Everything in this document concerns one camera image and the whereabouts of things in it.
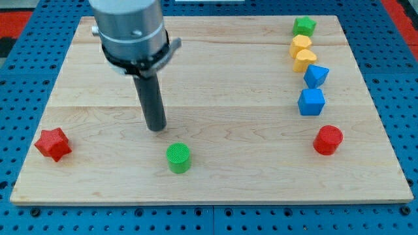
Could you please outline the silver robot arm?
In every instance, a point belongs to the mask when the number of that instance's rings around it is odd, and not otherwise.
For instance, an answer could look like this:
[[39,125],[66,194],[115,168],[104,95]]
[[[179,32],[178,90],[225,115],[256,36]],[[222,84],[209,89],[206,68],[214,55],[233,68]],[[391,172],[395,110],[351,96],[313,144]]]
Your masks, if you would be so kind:
[[89,0],[108,61],[125,74],[151,77],[182,46],[169,39],[158,0]]

